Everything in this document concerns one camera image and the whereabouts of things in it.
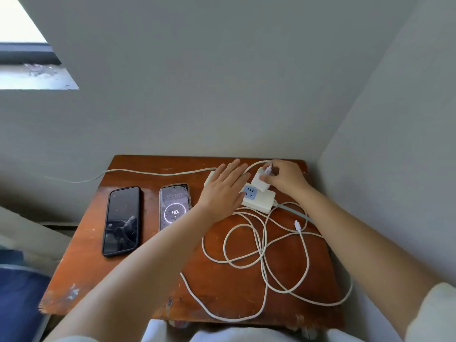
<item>smartphone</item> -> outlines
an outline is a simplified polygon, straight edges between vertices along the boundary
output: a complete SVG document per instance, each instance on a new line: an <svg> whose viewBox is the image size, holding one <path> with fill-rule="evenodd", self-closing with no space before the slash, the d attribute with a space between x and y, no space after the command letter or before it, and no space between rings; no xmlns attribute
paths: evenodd
<svg viewBox="0 0 456 342"><path fill-rule="evenodd" d="M128 253L139 246L141 189L138 186L109 194L101 253L105 257Z"/></svg>
<svg viewBox="0 0 456 342"><path fill-rule="evenodd" d="M191 209L191 200L187 184L174 184L162 187L159 196L160 230L163 230L171 223L177 221Z"/></svg>

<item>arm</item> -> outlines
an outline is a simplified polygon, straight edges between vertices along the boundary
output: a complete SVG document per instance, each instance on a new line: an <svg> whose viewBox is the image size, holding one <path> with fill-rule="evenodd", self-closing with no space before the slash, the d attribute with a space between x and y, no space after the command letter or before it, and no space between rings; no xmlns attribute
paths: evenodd
<svg viewBox="0 0 456 342"><path fill-rule="evenodd" d="M242 202L249 174L235 160L221 165L197 205L131 253L92 289L45 339L81 335L99 342L140 341L154 311L210 226Z"/></svg>
<svg viewBox="0 0 456 342"><path fill-rule="evenodd" d="M281 160L272 163L279 169L278 175L261 179L291 196L307 211L347 271L405 338L426 294L442 280L395 243L312 188L297 164Z"/></svg>

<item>wooden table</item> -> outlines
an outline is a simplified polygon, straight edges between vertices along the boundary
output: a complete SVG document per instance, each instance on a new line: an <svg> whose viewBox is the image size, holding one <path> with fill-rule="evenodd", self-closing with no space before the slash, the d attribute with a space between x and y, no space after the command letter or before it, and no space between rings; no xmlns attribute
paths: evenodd
<svg viewBox="0 0 456 342"><path fill-rule="evenodd" d="M221 163L227 164L232 160L232 158L215 157L117 155L113 158L109 169L124 168L156 173L176 173L217 167ZM249 165L256 161L259 159L243 160ZM303 172L307 171L304 161L294 162L300 166ZM252 177L257 169L258 166L251 169ZM143 243L159 230L159 189L165 185L185 182L189 185L192 204L195 205L208 175L208 171L182 176L152 176L124 171L105 174L43 296L40 304L42 312L65 315L124 258L123 256L105 258L101 255L108 195L112 190L138 185L144 192L141 240ZM277 192L276 200L285 202L291 199ZM295 219L299 220L301 225L304 224L302 218L281 209L274 211L271 218L290 229L293 228ZM240 216L231 216L215 224L205 235L208 254L223 260L222 246L225 236L233 226L244 222L245 220ZM259 221L254 222L254 225L261 235L262 226ZM307 230L318 232L311 224L308 225ZM267 224L267 232L268 241L287 233L273 223ZM304 239L311 265L307 277L295 290L295 293L318 302L338 301L341 297L325 241L312 235L305 235ZM231 258L254 250L256 247L250 228L236 229L227 242L227 255ZM238 261L237 264L251 263L257 256L257 254L252 255ZM306 268L304 249L297 235L272 244L266 251L266 257L271 270L286 288L293 287ZM259 310L263 302L265 283L261 277L259 263L247 269L236 269L229 264L217 264L206 258L201 244L199 244L183 273L197 297L218 316L227 318L250 316ZM276 288L280 288L271 276L269 276L269 282ZM219 322L208 316L191 297L182 279L170 291L168 300L154 313L153 318ZM340 306L316 306L290 294L279 294L269 290L263 313L245 323L341 328L343 318Z"/></svg>

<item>left hand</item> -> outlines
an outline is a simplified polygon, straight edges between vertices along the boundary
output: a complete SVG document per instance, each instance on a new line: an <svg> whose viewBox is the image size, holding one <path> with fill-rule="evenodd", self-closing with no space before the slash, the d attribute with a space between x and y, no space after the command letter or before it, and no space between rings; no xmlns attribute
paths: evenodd
<svg viewBox="0 0 456 342"><path fill-rule="evenodd" d="M241 160L238 158L228 164L220 165L212 175L195 208L203 209L212 223L222 220L241 205L244 192L240 192L250 177L250 173L244 173L247 164L238 166Z"/></svg>

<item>window frame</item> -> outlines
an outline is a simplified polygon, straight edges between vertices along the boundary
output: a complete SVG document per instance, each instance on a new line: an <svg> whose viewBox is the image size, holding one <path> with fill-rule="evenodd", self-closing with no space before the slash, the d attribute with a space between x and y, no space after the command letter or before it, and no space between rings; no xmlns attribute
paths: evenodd
<svg viewBox="0 0 456 342"><path fill-rule="evenodd" d="M0 43L0 65L61 65L48 43Z"/></svg>

